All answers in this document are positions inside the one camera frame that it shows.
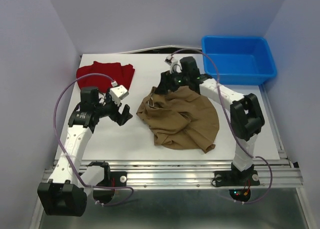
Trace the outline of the tan skirt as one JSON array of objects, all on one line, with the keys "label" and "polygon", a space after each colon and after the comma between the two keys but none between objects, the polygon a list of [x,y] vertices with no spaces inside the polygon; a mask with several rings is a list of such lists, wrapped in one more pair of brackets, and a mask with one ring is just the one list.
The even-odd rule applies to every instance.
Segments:
[{"label": "tan skirt", "polygon": [[187,86],[166,95],[153,87],[142,100],[137,116],[153,133],[156,146],[172,150],[214,150],[220,129],[218,113],[210,100]]}]

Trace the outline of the red skirt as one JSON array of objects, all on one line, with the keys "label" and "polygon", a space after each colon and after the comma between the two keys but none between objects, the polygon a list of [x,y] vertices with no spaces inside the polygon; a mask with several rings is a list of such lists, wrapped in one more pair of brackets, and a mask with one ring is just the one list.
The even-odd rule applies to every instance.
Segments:
[{"label": "red skirt", "polygon": [[[112,78],[118,85],[123,85],[127,90],[130,89],[135,69],[133,65],[122,65],[120,62],[101,63],[94,61],[92,65],[80,67],[76,72],[76,78],[88,74],[104,74]],[[111,80],[101,75],[91,75],[77,81],[80,89],[85,87],[97,87],[100,92],[106,93],[111,88]]]}]

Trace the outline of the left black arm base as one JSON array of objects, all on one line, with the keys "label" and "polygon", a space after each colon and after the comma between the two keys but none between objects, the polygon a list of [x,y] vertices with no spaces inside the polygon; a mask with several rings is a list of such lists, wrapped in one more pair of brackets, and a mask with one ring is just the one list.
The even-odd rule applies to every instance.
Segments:
[{"label": "left black arm base", "polygon": [[86,185],[98,187],[126,187],[126,171],[113,171],[108,162],[92,161],[80,176]]}]

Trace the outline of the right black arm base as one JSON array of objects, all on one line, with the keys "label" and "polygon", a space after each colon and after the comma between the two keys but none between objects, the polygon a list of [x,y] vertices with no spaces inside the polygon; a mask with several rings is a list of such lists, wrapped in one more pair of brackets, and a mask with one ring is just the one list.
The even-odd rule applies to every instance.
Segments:
[{"label": "right black arm base", "polygon": [[240,187],[240,186],[259,186],[260,178],[254,165],[251,165],[244,171],[238,170],[231,164],[230,170],[216,170],[213,172],[214,177],[211,184],[214,187]]}]

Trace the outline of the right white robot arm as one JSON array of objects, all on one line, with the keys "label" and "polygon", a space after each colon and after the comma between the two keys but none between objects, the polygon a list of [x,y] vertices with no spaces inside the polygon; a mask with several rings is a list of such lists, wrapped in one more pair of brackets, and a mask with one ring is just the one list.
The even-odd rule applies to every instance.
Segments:
[{"label": "right white robot arm", "polygon": [[165,63],[170,69],[161,73],[155,94],[166,95],[187,86],[201,96],[221,105],[236,141],[232,161],[235,169],[230,171],[230,178],[233,183],[242,184],[248,179],[247,170],[253,165],[255,142],[265,124],[257,96],[253,93],[241,94],[221,85],[217,78],[206,73],[201,74],[192,56],[176,60],[169,55]]}]

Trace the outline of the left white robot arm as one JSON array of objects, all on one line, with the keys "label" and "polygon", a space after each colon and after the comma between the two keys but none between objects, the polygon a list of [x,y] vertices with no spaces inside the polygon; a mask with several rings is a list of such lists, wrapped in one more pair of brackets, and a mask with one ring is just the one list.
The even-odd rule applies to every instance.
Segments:
[{"label": "left white robot arm", "polygon": [[117,182],[111,175],[108,162],[92,161],[83,174],[79,173],[82,158],[100,119],[108,117],[119,126],[132,118],[130,107],[119,112],[122,100],[129,92],[123,85],[114,85],[103,98],[95,86],[80,91],[80,101],[68,120],[65,142],[59,142],[61,154],[47,182],[41,182],[37,194],[48,216],[84,214],[88,197],[93,192],[105,192],[104,198],[94,202],[109,206],[116,189],[126,189],[126,183]]}]

